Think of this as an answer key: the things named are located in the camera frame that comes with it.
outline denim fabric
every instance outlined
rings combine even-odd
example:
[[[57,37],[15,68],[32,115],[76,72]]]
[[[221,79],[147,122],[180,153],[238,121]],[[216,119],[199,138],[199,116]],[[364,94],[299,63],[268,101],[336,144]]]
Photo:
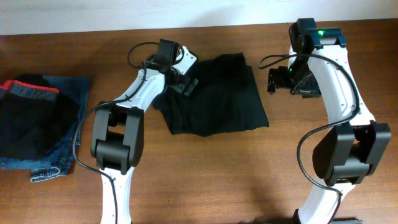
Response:
[[[72,139],[80,119],[84,116],[87,105],[88,90],[90,88],[90,78],[88,77],[48,77],[43,76],[51,87],[59,89],[67,97],[80,105],[75,122],[58,143],[49,149],[44,158],[40,160],[24,160],[0,158],[0,167],[3,169],[30,169],[31,182],[49,180],[60,175],[66,176],[72,166]],[[76,140],[76,148],[80,145],[80,128]]]

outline white backdrop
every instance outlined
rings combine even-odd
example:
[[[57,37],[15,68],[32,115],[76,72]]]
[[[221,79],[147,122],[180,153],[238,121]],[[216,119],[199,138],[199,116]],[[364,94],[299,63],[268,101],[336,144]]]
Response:
[[[398,0],[0,0],[0,35],[398,17]]]

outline folded black cloth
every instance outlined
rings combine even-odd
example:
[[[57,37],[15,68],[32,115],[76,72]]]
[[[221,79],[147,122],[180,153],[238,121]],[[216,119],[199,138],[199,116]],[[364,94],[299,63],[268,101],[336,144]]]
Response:
[[[199,81],[189,98],[168,88],[154,101],[172,134],[209,136],[269,127],[242,53],[200,62],[189,72]]]
[[[9,80],[1,89],[0,157],[40,159],[76,121],[79,105],[41,75]]]

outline wooden table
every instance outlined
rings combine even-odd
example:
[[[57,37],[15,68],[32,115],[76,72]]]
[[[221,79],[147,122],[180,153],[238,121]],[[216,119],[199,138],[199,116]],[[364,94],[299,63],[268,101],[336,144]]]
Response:
[[[309,130],[326,124],[323,101],[303,100],[287,90],[267,93],[267,70],[260,58],[289,49],[290,24],[124,30],[0,37],[1,80],[22,73],[90,76],[88,107],[119,96],[135,79],[129,48],[170,39],[186,45],[200,60],[244,52],[253,66],[270,128],[207,138],[172,136],[159,111],[145,114],[144,154],[134,171],[130,212],[134,223],[237,223],[255,218],[291,217],[307,198],[311,184],[301,174],[295,150]],[[376,173],[347,198],[338,217],[366,223],[398,222],[398,20],[320,22],[340,27],[349,62],[363,100],[392,139]],[[138,49],[139,62],[155,47]],[[84,126],[79,156],[91,166],[93,117]],[[325,132],[304,145],[304,166],[312,176],[312,149]],[[99,223],[100,176],[74,166],[67,177],[29,182],[28,170],[0,170],[0,223]]]

